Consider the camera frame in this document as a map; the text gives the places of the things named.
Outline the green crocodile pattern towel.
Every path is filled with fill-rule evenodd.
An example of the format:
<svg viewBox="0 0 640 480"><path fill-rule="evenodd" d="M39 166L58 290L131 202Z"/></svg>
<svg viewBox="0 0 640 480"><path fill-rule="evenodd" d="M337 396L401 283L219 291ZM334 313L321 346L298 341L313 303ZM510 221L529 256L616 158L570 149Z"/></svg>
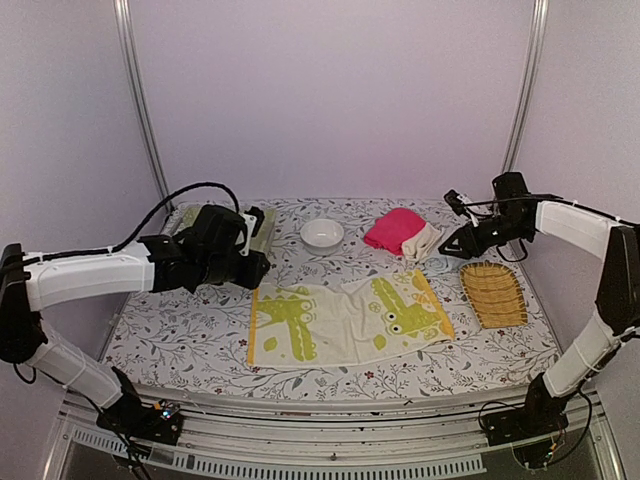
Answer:
<svg viewBox="0 0 640 480"><path fill-rule="evenodd" d="M265 283L252 299L247 362L285 369L358 366L454 337L449 317L419 270L335 288Z"/></svg>

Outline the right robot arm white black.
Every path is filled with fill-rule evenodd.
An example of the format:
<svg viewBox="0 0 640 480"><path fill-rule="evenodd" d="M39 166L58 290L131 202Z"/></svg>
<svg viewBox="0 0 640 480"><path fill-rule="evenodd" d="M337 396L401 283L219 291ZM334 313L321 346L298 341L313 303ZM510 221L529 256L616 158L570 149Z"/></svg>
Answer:
<svg viewBox="0 0 640 480"><path fill-rule="evenodd" d="M525 246L537 235L553 237L598 264L591 315L560 358L533 380L517 427L537 436L567 400L639 333L639 226L549 193L529 191L524 176L507 172L492 181L490 200L471 201L450 190L444 200L466 223L440 246L445 256L475 259L511 241Z"/></svg>

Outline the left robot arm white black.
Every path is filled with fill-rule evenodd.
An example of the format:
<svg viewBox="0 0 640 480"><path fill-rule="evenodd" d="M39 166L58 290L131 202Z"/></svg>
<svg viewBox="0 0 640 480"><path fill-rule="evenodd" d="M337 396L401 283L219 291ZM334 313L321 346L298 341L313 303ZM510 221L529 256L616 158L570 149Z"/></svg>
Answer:
<svg viewBox="0 0 640 480"><path fill-rule="evenodd" d="M141 433L149 415L128 378L43 327L42 311L110 294L193 293L203 284L253 290L270 269L265 254L250 247L263 221L256 207L237 213L206 205L177 234L144 236L122 247L44 255L7 246L1 258L2 361L52 377L108 410L126 433Z"/></svg>

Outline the green plastic basket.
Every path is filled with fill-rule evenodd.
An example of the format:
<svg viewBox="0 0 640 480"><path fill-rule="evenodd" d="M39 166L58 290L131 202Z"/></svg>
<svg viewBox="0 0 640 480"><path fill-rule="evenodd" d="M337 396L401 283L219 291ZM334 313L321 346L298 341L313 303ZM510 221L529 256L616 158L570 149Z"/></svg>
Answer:
<svg viewBox="0 0 640 480"><path fill-rule="evenodd" d="M165 233L173 236L185 228L191 227L195 223L196 217L201 209L201 205L195 204L181 206L173 216L173 221L166 225ZM271 250L275 234L277 210L275 208L263 207L261 207L261 210L263 211L265 218L258 230L258 233L250 242L250 249L260 251L265 255L268 255Z"/></svg>

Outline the light blue towel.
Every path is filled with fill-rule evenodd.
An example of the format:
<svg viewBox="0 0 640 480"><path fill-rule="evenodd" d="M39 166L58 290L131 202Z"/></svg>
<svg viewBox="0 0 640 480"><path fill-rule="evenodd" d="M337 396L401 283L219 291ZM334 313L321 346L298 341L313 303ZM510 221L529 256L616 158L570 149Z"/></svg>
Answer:
<svg viewBox="0 0 640 480"><path fill-rule="evenodd" d="M442 275L457 272L466 261L443 255L433 255L428 257L422 266L422 269L428 275Z"/></svg>

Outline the cream white towel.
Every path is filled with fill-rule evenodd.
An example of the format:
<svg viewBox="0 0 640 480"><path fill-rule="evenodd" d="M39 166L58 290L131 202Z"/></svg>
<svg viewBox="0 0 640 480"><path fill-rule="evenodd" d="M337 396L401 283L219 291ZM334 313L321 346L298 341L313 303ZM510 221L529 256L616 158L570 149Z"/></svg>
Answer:
<svg viewBox="0 0 640 480"><path fill-rule="evenodd" d="M426 223L424 227L401 244L403 257L410 262L419 263L426 259L436 248L443 233L433 225Z"/></svg>

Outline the yellow woven bamboo tray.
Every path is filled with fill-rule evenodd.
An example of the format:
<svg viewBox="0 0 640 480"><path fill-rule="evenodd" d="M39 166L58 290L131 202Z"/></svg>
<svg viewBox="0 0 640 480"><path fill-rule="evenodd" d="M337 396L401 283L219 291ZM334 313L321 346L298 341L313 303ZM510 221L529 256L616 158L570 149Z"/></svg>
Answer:
<svg viewBox="0 0 640 480"><path fill-rule="evenodd" d="M528 324L522 288L514 272L492 262L473 262L459 271L460 282L473 312L484 329Z"/></svg>

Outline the white ceramic bowl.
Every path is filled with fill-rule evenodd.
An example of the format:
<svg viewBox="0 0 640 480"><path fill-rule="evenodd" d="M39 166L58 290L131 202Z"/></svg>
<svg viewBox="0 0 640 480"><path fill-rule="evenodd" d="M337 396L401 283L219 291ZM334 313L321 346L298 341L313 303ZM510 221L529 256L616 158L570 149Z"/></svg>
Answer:
<svg viewBox="0 0 640 480"><path fill-rule="evenodd" d="M344 228L334 220L318 218L302 226L300 237L309 253L328 256L339 249L344 239Z"/></svg>

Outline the pink towel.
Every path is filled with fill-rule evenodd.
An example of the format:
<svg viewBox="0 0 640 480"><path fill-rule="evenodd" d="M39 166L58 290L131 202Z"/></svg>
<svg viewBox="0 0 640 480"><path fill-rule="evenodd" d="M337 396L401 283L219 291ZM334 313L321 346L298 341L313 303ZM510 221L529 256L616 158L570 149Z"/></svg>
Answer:
<svg viewBox="0 0 640 480"><path fill-rule="evenodd" d="M364 235L364 243L396 256L402 256L402 244L424 229L427 222L406 208L395 208L378 218Z"/></svg>

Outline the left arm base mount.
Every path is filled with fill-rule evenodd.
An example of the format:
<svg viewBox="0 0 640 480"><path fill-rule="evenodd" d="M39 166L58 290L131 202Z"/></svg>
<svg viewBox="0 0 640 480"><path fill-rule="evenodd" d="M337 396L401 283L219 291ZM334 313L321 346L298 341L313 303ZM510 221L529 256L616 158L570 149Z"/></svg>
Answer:
<svg viewBox="0 0 640 480"><path fill-rule="evenodd" d="M112 406L102 408L96 425L126 438L175 446L184 425L184 416L167 408L145 406L136 396L123 395Z"/></svg>

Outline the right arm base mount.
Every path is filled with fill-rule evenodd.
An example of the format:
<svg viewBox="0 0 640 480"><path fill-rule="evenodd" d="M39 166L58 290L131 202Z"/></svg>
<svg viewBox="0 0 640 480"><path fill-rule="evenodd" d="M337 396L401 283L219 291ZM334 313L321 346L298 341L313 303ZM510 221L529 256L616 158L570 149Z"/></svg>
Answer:
<svg viewBox="0 0 640 480"><path fill-rule="evenodd" d="M477 420L488 444L509 445L516 462L527 470L550 465L569 425L564 413L534 419L523 407L499 401L485 403Z"/></svg>

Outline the aluminium front rail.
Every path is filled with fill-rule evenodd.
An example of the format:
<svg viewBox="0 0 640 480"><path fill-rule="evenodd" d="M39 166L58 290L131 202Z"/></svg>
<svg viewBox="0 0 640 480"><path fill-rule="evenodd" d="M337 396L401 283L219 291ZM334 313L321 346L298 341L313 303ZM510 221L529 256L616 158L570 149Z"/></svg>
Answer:
<svg viewBox="0 0 640 480"><path fill-rule="evenodd" d="M176 393L176 445L144 443L134 467L124 445L68 395L55 423L47 479L622 479L626 473L593 391L571 400L549 465L546 437L493 445L483 415L523 402L523 388L454 396L308 402Z"/></svg>

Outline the right aluminium frame post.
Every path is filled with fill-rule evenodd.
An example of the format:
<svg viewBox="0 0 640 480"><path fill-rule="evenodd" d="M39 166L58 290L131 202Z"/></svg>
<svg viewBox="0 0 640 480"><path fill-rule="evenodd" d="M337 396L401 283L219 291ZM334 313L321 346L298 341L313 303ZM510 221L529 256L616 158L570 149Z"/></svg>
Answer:
<svg viewBox="0 0 640 480"><path fill-rule="evenodd" d="M513 171L516 166L543 54L548 14L548 0L535 0L533 2L524 70L516 102L515 114L502 162L502 173Z"/></svg>

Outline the aluminium frame post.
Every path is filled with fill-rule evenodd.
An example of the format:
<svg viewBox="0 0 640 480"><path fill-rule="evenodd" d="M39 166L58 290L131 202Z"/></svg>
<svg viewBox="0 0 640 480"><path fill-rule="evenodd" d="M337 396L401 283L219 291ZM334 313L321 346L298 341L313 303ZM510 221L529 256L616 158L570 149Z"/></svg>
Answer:
<svg viewBox="0 0 640 480"><path fill-rule="evenodd" d="M513 171L516 166L543 54L548 14L548 0L535 0L533 2L524 70L516 102L515 114L502 162L502 173Z"/></svg>
<svg viewBox="0 0 640 480"><path fill-rule="evenodd" d="M146 101L135 43L130 2L126 0L115 0L113 2L113 6L125 72L141 131L143 145L150 165L152 180L158 191L158 195L160 197L165 197L169 194L169 187L160 159L151 116Z"/></svg>

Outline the left aluminium frame post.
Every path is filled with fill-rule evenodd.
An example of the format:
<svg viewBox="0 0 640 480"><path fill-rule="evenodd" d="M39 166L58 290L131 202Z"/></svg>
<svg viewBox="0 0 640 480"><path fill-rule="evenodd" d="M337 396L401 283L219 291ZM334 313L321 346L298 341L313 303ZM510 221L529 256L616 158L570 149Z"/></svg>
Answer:
<svg viewBox="0 0 640 480"><path fill-rule="evenodd" d="M126 0L115 0L113 2L113 6L125 72L141 131L143 145L150 165L152 180L158 191L158 195L160 197L165 197L169 194L169 187L160 159L151 116L146 101L135 43L130 2Z"/></svg>

